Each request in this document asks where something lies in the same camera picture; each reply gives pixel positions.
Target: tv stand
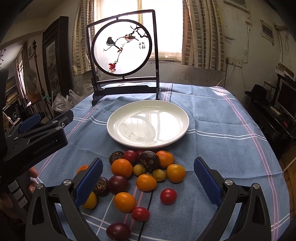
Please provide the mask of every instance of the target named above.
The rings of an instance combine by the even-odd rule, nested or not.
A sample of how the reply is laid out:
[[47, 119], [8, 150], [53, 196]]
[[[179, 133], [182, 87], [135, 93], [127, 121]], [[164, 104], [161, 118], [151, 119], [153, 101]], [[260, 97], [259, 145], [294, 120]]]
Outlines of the tv stand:
[[248, 112], [279, 160], [290, 142], [296, 139], [294, 120], [285, 113], [278, 116], [270, 109], [270, 105], [263, 105], [254, 100], [251, 101]]

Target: tablecloth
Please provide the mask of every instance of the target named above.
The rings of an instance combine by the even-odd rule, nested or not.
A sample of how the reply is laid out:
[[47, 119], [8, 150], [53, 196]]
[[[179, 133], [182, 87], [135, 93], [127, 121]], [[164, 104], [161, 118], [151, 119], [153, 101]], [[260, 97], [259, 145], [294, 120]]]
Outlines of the tablecloth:
[[[155, 86], [155, 83], [110, 84]], [[211, 169], [223, 178], [230, 178], [238, 185], [259, 183], [266, 199], [271, 221], [272, 240], [277, 240], [289, 224], [289, 194], [279, 163], [263, 133], [239, 101], [221, 87], [200, 87], [161, 83], [160, 99], [171, 101], [183, 108], [189, 116], [189, 128], [177, 142], [163, 148], [175, 157], [175, 163], [186, 169], [185, 179], [174, 184], [169, 180], [159, 183], [151, 193], [140, 191], [136, 177], [130, 178], [128, 190], [137, 206], [147, 207], [151, 199], [151, 218], [143, 227], [131, 214], [116, 209], [109, 193], [98, 199], [93, 210], [81, 208], [82, 214], [101, 241], [110, 240], [106, 228], [111, 223], [123, 222], [131, 228], [130, 240], [195, 241], [209, 223], [217, 207], [210, 203], [194, 171], [193, 162], [201, 156]], [[92, 96], [87, 97], [72, 110], [74, 120], [65, 127], [68, 145], [40, 162], [38, 182], [46, 186], [59, 185], [73, 178], [77, 169], [99, 157], [104, 162], [103, 177], [112, 176], [109, 155], [128, 148], [115, 142], [106, 129], [109, 116], [119, 107], [144, 99], [154, 99], [155, 94], [126, 94], [103, 97], [94, 107]], [[178, 198], [172, 205], [160, 202], [165, 188], [177, 191]], [[239, 212], [237, 204], [231, 220], [221, 238], [229, 237]], [[57, 210], [68, 237], [76, 240], [63, 215]]]

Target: human hand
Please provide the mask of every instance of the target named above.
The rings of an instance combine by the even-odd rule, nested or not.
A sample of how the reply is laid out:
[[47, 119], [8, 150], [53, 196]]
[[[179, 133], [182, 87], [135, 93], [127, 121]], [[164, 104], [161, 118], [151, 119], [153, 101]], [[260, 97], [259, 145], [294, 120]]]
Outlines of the human hand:
[[[38, 172], [35, 167], [31, 167], [29, 169], [30, 177], [32, 178], [37, 178], [38, 177]], [[31, 184], [29, 186], [29, 192], [33, 195], [35, 188], [37, 186], [37, 182], [34, 180], [31, 180]], [[3, 211], [6, 216], [13, 218], [13, 219], [19, 219], [20, 217], [16, 212], [12, 210], [13, 203], [10, 197], [8, 196], [7, 193], [3, 192], [0, 193], [0, 210]]]

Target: bird painting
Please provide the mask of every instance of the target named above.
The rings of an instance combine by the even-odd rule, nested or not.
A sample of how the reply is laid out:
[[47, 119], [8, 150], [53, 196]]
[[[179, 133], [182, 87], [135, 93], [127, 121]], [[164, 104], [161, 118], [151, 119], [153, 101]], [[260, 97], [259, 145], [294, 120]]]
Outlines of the bird painting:
[[130, 42], [130, 41], [132, 41], [133, 39], [137, 40], [136, 37], [131, 36], [131, 35], [129, 35], [129, 34], [125, 35], [124, 38], [125, 38], [125, 40], [126, 40], [127, 42]]
[[115, 45], [115, 42], [112, 40], [112, 37], [109, 37], [109, 38], [107, 39], [106, 44], [107, 44], [108, 46], [115, 46], [116, 48], [120, 49], [119, 47], [117, 47], [117, 46]]

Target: red flower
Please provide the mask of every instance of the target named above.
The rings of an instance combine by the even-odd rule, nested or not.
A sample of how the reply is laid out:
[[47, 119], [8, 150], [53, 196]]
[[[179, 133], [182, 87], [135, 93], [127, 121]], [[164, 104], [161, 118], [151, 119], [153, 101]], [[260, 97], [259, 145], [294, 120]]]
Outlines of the red flower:
[[115, 69], [115, 66], [116, 66], [116, 63], [112, 63], [112, 64], [109, 64], [109, 71], [110, 73], [114, 73], [116, 71]]

